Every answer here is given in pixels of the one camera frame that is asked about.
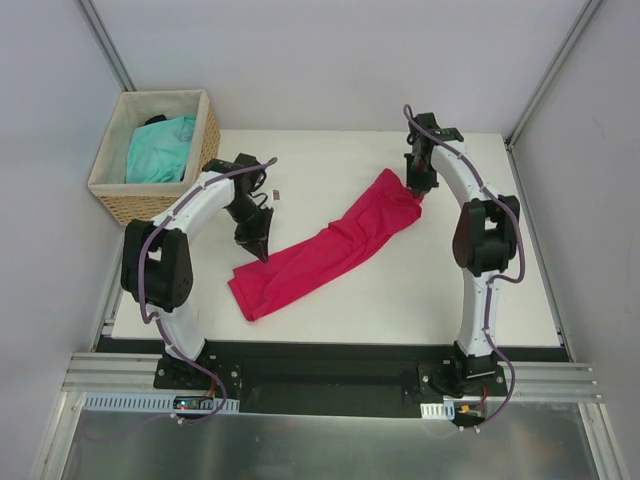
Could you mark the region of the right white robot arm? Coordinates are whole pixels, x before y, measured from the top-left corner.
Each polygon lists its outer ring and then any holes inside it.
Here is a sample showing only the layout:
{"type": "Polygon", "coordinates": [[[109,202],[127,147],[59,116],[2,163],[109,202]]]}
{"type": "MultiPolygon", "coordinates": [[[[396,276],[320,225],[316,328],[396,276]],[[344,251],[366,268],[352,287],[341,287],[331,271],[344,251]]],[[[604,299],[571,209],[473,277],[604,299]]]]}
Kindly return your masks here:
{"type": "Polygon", "coordinates": [[[526,270],[520,202],[482,178],[458,129],[442,128],[434,114],[416,115],[409,105],[403,114],[411,147],[405,155],[408,190],[422,198],[444,180],[460,207],[452,253],[463,274],[461,326],[450,360],[429,375],[429,386],[461,398],[498,373],[494,330],[499,283],[518,284],[526,270]]]}

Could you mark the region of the pink t shirt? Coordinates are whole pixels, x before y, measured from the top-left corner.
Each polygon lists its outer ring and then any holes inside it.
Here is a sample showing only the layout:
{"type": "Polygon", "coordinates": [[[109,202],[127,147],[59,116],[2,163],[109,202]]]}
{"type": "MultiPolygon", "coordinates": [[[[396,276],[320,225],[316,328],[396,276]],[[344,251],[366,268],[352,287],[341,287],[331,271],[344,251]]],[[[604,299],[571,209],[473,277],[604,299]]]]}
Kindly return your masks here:
{"type": "Polygon", "coordinates": [[[383,170],[315,236],[233,270],[228,285],[248,322],[274,313],[360,266],[422,216],[422,198],[383,170]]]}

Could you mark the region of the wicker basket with liner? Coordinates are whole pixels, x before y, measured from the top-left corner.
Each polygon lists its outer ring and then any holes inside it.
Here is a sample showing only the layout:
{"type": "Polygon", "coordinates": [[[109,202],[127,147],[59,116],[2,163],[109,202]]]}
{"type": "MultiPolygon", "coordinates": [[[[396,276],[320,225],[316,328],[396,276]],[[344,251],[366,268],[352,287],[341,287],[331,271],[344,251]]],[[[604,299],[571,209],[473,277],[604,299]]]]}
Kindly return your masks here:
{"type": "Polygon", "coordinates": [[[171,206],[195,182],[219,150],[221,133],[210,98],[203,89],[124,92],[116,103],[88,179],[91,193],[122,226],[148,220],[171,206]],[[134,184],[125,181],[126,157],[134,130],[157,115],[196,117],[182,180],[134,184]]]}

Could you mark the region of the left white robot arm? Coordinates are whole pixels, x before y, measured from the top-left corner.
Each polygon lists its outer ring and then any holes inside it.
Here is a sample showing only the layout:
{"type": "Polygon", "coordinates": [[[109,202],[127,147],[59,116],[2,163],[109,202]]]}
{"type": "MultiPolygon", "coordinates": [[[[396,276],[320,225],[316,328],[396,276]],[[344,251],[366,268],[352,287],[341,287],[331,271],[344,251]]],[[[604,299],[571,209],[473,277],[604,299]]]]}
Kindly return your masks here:
{"type": "Polygon", "coordinates": [[[213,381],[207,341],[189,305],[194,276],[191,243],[220,212],[235,222],[234,241],[265,263],[274,210],[255,193],[276,158],[261,163],[241,153],[232,162],[213,159],[186,193],[150,220],[125,228],[120,283],[137,303],[141,320],[164,342],[159,370],[199,389],[213,381]]]}

